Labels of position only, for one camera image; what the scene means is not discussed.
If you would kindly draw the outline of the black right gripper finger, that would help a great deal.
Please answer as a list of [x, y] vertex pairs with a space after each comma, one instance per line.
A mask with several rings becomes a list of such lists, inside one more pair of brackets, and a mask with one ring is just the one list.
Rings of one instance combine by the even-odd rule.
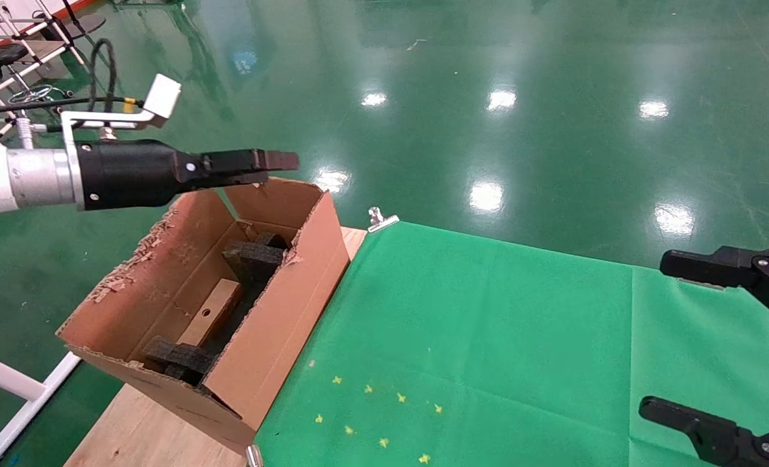
[[712, 254], [664, 252], [659, 266], [667, 277], [732, 289], [745, 289], [769, 309], [769, 249], [722, 246]]
[[639, 416], [686, 435], [709, 464], [769, 466], [769, 433], [756, 437], [731, 420], [655, 396], [643, 397]]

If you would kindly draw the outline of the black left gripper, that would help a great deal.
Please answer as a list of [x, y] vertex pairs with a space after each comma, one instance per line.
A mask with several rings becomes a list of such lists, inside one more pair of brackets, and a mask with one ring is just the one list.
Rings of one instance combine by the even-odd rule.
[[298, 171], [299, 155], [281, 150], [194, 154], [153, 139], [76, 144], [84, 211], [162, 207], [193, 190], [264, 184], [270, 172]]

